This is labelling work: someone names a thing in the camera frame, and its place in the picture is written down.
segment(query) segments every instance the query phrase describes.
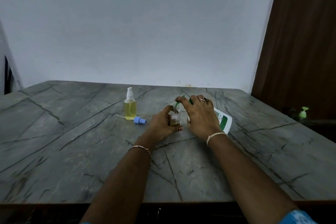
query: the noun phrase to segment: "bracelet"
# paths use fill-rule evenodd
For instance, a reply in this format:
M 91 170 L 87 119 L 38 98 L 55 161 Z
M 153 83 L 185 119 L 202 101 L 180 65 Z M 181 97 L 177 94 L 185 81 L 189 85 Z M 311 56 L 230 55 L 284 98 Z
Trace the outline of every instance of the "bracelet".
M 228 135 L 227 133 L 224 133 L 224 132 L 220 132 L 220 133 L 214 133 L 213 135 L 209 136 L 208 137 L 208 140 L 207 140 L 207 146 L 209 146 L 209 140 L 213 137 L 213 136 L 217 136 L 217 135 L 220 135 L 220 134 L 224 134 L 224 135 Z
M 140 146 L 140 145 L 135 145 L 135 146 L 132 146 L 131 148 L 129 148 L 129 150 L 132 149 L 132 148 L 134 148 L 134 147 L 140 147 L 140 148 L 146 150 L 146 151 L 148 152 L 149 156 L 150 156 L 150 160 L 152 160 L 151 152 L 150 152 L 147 148 L 145 148 L 145 147 L 143 147 L 143 146 Z

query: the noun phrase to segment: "brown door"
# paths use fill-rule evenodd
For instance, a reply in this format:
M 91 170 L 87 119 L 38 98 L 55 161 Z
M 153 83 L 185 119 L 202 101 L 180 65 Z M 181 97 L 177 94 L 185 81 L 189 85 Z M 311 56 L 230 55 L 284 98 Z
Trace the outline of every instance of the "brown door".
M 336 0 L 274 0 L 252 95 L 336 119 Z

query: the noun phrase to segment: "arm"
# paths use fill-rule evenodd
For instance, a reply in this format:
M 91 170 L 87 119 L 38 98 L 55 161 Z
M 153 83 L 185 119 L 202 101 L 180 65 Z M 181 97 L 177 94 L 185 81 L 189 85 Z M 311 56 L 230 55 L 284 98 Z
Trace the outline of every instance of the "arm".
M 178 97 L 186 109 L 188 129 L 198 137 L 222 132 L 210 100 L 200 101 L 202 95 Z M 226 135 L 216 135 L 209 141 L 228 179 L 233 195 L 250 224 L 277 224 L 290 211 L 298 209 L 292 199 Z
M 181 131 L 181 126 L 168 126 L 170 110 L 172 106 L 166 106 L 154 115 L 148 129 L 134 145 L 141 145 L 152 153 L 158 141 Z M 134 223 L 144 197 L 150 161 L 148 152 L 140 147 L 128 151 L 108 176 L 80 223 Z

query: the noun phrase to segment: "yellow liquid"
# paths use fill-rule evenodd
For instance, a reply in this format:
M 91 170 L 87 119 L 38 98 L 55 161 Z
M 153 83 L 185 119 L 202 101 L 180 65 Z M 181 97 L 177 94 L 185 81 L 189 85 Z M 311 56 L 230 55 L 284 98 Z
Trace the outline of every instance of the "yellow liquid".
M 137 103 L 124 103 L 124 116 L 126 120 L 134 120 L 137 115 Z

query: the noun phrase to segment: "table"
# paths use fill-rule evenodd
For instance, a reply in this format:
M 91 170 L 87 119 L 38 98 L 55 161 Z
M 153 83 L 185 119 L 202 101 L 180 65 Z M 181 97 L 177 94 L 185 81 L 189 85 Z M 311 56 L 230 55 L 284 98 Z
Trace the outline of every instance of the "table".
M 203 94 L 233 117 L 231 140 L 292 199 L 336 199 L 336 144 L 241 90 L 47 81 L 0 98 L 0 202 L 91 202 L 147 126 L 121 117 L 129 86 L 148 120 L 177 96 Z M 144 202 L 233 200 L 211 150 L 188 129 L 156 146 Z

